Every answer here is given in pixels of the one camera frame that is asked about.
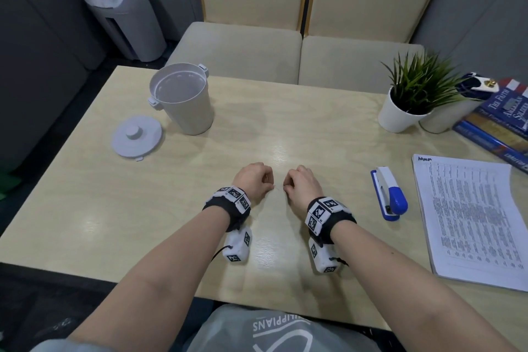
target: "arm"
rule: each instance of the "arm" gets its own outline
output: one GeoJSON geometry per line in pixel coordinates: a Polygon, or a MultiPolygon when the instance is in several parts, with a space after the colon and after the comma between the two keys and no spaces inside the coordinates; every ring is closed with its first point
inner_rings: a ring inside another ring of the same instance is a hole
{"type": "MultiPolygon", "coordinates": [[[[288,172],[284,189],[303,212],[323,196],[304,166],[288,172]]],[[[330,237],[408,351],[517,351],[452,289],[356,223],[338,222],[330,237]]]]}
{"type": "MultiPolygon", "coordinates": [[[[274,188],[273,172],[250,164],[233,185],[255,202],[274,188]]],[[[143,257],[70,339],[116,351],[167,351],[229,222],[217,206],[197,214],[143,257]]]]}

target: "chair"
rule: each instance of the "chair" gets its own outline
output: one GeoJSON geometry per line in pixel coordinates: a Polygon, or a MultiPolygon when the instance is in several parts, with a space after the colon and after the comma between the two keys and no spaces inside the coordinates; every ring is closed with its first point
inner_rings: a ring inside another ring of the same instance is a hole
{"type": "Polygon", "coordinates": [[[299,84],[386,93],[398,54],[424,53],[408,42],[429,0],[310,0],[299,84]]]}
{"type": "Polygon", "coordinates": [[[202,0],[167,64],[203,63],[212,75],[296,84],[304,0],[202,0]]]}

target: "hand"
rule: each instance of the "hand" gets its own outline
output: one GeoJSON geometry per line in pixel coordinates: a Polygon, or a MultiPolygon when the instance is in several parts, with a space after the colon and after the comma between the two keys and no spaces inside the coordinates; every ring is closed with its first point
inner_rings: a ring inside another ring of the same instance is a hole
{"type": "Polygon", "coordinates": [[[275,188],[273,182],[272,168],[258,162],[243,167],[234,176],[233,185],[242,189],[252,202],[259,202],[275,188]]]}
{"type": "Polygon", "coordinates": [[[304,166],[288,171],[284,179],[284,190],[296,208],[303,212],[315,198],[324,196],[323,189],[310,169],[304,166]]]}

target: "book spine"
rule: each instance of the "book spine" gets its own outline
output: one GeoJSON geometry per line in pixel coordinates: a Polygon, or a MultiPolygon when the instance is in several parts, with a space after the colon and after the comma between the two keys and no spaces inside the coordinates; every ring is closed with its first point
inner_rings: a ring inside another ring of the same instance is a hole
{"type": "Polygon", "coordinates": [[[508,145],[467,121],[459,121],[455,124],[453,130],[528,174],[528,156],[513,150],[508,145]]]}
{"type": "Polygon", "coordinates": [[[508,123],[508,122],[506,122],[504,120],[501,120],[500,117],[497,117],[496,115],[490,113],[485,108],[482,108],[480,106],[480,107],[475,109],[475,113],[478,113],[481,116],[487,117],[488,119],[495,121],[497,124],[499,124],[499,125],[501,125],[501,126],[503,126],[505,128],[508,128],[510,131],[512,131],[515,134],[517,134],[517,135],[523,137],[524,139],[528,140],[528,133],[526,133],[526,131],[523,131],[521,128],[519,128],[517,126],[514,126],[514,125],[511,125],[510,123],[508,123]]]}

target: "black wrist strap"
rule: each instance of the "black wrist strap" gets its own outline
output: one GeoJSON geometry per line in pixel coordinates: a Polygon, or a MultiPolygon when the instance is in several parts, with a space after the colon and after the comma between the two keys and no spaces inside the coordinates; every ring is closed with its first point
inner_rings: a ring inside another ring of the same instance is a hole
{"type": "Polygon", "coordinates": [[[229,214],[230,222],[227,233],[240,229],[251,212],[251,202],[246,193],[233,186],[216,191],[203,208],[207,209],[210,206],[219,206],[229,214]]]}
{"type": "Polygon", "coordinates": [[[310,229],[310,236],[321,247],[323,244],[334,243],[330,232],[338,222],[343,220],[356,222],[350,210],[335,199],[315,198],[308,205],[305,222],[310,229]]]}

